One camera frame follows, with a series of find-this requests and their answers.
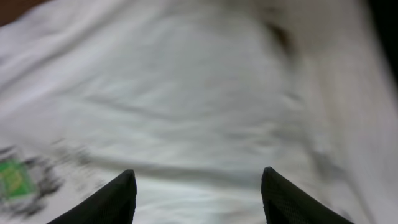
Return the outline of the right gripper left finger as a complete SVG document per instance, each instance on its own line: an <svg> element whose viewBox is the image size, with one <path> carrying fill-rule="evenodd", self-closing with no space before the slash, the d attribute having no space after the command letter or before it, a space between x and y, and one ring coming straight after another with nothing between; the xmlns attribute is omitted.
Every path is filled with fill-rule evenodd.
<svg viewBox="0 0 398 224"><path fill-rule="evenodd" d="M132 224L136 195L135 173L128 169L49 224Z"/></svg>

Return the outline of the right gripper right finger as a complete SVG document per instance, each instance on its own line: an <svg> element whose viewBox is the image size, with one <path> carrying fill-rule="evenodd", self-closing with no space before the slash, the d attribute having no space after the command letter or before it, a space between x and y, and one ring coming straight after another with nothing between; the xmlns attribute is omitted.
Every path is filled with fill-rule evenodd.
<svg viewBox="0 0 398 224"><path fill-rule="evenodd" d="M261 195L267 224L353 224L266 167Z"/></svg>

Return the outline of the white robot-print t-shirt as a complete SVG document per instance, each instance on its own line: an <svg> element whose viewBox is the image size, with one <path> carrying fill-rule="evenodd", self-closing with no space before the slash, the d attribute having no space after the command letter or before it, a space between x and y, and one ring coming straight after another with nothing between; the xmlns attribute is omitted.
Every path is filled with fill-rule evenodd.
<svg viewBox="0 0 398 224"><path fill-rule="evenodd" d="M397 98L364 1L49 1L1 27L1 147L47 223L126 169L135 223L264 223L272 167L397 222Z"/></svg>

